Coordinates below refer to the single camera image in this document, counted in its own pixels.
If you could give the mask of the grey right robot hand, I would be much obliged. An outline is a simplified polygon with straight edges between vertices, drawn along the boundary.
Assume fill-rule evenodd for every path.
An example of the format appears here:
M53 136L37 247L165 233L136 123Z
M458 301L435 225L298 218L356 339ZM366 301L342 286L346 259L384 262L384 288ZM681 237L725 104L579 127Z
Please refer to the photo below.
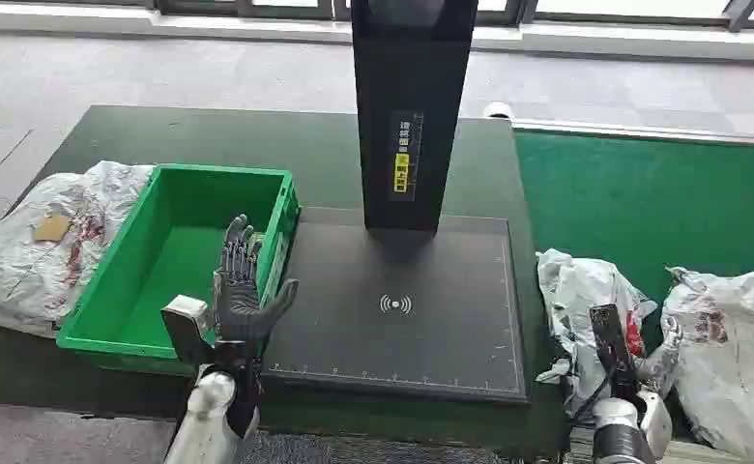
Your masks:
M675 382L683 338L682 327L672 315L660 318L663 341L647 357L636 358L635 367L640 383L651 392L666 398Z

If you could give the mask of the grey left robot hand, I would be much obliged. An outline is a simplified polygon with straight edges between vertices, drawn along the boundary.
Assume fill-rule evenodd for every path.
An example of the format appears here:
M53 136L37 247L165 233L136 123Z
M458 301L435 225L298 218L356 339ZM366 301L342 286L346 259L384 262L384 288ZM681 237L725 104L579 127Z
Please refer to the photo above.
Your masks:
M276 296L262 304L257 264L262 247L245 214L234 217L224 233L213 272L213 303L219 342L242 342L252 355L262 353L276 323L295 301L300 282L287 279Z

